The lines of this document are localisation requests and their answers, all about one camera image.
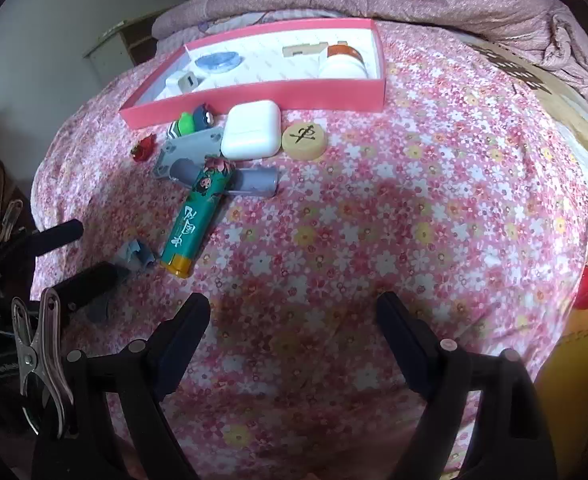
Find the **blue grey curved part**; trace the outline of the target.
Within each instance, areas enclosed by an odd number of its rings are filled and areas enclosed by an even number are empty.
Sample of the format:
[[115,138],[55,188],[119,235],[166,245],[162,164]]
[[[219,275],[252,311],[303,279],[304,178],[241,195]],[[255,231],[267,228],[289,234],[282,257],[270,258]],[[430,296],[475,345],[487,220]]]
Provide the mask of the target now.
[[102,262],[103,269],[99,274],[102,278],[101,292],[86,307],[87,318],[92,323],[105,323],[108,320],[110,302],[115,297],[118,287],[128,278],[133,278],[134,275],[154,266],[155,261],[156,256],[152,249],[138,238],[128,240],[120,246],[110,260]]

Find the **green patterned tube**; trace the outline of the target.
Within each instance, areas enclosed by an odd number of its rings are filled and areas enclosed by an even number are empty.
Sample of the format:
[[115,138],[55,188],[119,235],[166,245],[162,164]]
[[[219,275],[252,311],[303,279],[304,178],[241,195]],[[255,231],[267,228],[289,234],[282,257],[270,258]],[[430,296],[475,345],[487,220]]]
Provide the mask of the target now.
[[233,170],[232,162],[227,159],[207,157],[191,185],[160,257],[161,264],[179,278],[190,275]]

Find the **small red toy figure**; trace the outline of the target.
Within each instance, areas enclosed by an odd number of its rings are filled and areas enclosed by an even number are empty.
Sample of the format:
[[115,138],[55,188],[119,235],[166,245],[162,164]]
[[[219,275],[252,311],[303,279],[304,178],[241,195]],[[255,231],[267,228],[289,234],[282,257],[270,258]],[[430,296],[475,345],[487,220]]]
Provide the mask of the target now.
[[156,151],[156,136],[154,133],[139,140],[130,150],[130,156],[135,162],[146,162]]

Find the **grey studded building plate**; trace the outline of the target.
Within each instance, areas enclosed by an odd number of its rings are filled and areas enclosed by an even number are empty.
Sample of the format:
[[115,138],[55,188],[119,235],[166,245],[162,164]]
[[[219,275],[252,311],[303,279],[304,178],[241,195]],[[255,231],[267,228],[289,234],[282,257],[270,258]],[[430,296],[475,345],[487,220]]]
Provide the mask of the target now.
[[222,136],[223,129],[215,127],[167,140],[156,159],[153,177],[192,185],[205,159],[220,155]]

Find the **grey curved plastic handle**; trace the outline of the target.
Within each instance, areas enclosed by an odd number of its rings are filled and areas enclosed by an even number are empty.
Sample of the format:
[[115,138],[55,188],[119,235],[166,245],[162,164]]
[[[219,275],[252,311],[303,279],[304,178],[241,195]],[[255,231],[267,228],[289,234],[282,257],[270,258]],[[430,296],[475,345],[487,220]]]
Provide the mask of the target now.
[[[195,185],[196,177],[203,169],[190,159],[180,158],[169,168],[169,179],[188,188]],[[274,167],[235,168],[223,192],[228,196],[272,197],[277,194],[279,170]]]

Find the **striped green blue toy figure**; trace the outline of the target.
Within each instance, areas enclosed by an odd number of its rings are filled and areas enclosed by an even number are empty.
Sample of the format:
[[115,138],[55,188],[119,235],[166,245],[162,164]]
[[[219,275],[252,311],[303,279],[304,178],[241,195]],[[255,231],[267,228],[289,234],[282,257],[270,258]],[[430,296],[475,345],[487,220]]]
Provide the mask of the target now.
[[181,136],[190,136],[190,134],[203,131],[213,127],[215,118],[213,112],[209,110],[206,104],[198,105],[193,112],[183,112],[167,130],[168,139],[177,139]]

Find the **white usb wall charger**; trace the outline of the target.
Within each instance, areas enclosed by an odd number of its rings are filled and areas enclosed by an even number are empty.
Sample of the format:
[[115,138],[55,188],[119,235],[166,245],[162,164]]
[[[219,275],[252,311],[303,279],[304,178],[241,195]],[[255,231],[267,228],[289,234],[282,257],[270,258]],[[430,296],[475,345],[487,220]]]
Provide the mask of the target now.
[[165,90],[169,96],[182,96],[194,91],[203,81],[192,70],[176,70],[166,78]]

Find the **white earbuds case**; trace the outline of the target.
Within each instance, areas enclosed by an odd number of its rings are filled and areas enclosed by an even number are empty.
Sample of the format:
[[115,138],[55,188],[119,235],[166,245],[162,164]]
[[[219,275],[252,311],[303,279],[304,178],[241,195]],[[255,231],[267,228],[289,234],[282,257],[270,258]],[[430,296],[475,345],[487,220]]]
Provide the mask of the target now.
[[222,156],[231,160],[271,157],[281,148],[281,111],[270,100],[233,106],[224,123]]

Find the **wooden chinese chess piece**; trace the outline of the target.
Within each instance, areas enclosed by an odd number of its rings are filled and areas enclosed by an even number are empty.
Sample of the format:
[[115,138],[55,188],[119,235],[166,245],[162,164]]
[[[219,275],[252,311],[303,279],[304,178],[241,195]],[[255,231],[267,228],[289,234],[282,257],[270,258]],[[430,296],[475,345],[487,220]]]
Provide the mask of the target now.
[[316,122],[294,122],[282,133],[281,147],[295,160],[314,160],[326,150],[327,135]]

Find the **blue correction tape dispenser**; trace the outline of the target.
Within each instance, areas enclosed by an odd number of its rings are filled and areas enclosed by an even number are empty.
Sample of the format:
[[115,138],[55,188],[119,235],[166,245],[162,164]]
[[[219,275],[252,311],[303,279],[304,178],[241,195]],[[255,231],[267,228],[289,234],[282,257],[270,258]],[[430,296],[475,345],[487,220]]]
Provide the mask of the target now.
[[242,62],[243,58],[237,52],[213,52],[197,58],[195,66],[206,74],[224,74]]

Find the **wooden puzzle block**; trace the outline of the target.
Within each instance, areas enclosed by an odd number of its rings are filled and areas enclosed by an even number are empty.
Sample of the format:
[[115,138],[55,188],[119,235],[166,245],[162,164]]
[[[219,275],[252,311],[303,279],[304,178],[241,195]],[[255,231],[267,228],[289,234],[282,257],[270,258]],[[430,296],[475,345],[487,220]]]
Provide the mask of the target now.
[[293,58],[300,55],[317,55],[322,54],[329,47],[325,41],[316,44],[294,44],[282,48],[282,54],[285,58]]

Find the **silver spring clamp right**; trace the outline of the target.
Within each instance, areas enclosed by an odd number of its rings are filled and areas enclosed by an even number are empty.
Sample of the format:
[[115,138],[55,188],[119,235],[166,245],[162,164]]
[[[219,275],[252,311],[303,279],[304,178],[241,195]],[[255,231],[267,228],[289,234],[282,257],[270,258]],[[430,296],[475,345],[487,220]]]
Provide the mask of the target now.
[[58,438],[74,404],[61,356],[61,310],[56,290],[44,289],[33,330],[26,304],[18,297],[11,304],[24,415],[36,434]]

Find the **pink floral bed sheet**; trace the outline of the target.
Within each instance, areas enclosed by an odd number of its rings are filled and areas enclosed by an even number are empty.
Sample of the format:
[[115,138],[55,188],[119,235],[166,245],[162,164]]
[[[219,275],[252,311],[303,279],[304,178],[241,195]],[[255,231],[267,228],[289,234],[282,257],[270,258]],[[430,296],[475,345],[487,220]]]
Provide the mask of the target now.
[[273,159],[271,198],[225,200],[192,274],[126,281],[66,350],[149,336],[192,292],[213,315],[164,412],[205,479],[384,479],[422,411],[374,321],[395,292],[469,351],[536,374],[588,252],[588,191],[536,93],[452,32],[379,23],[382,113],[291,110],[329,145]]

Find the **pink shallow cardboard box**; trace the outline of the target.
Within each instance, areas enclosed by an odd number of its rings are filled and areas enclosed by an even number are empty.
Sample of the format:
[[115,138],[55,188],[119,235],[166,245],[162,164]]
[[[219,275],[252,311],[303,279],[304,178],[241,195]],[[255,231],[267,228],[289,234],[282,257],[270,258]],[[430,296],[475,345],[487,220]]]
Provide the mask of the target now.
[[[294,44],[347,42],[362,55],[367,79],[320,79],[324,54],[285,58],[282,48]],[[200,56],[237,52],[243,62],[224,74],[206,74],[195,66]],[[192,70],[204,81],[194,91],[169,96],[166,78]],[[385,60],[381,35],[367,18],[308,18],[243,27],[188,42],[158,65],[120,107],[132,129],[177,119],[199,104],[217,114],[237,104],[271,100],[282,110],[351,110],[379,112],[385,102]]]

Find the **mauve crumpled quilt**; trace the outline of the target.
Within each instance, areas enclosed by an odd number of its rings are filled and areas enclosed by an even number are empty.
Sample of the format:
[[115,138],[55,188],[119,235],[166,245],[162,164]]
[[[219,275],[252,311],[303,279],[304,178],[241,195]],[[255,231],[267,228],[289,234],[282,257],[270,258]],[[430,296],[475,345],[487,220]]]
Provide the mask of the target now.
[[282,10],[460,29],[548,70],[588,100],[588,34],[559,0],[189,0],[161,14],[152,34],[164,41],[219,18]]

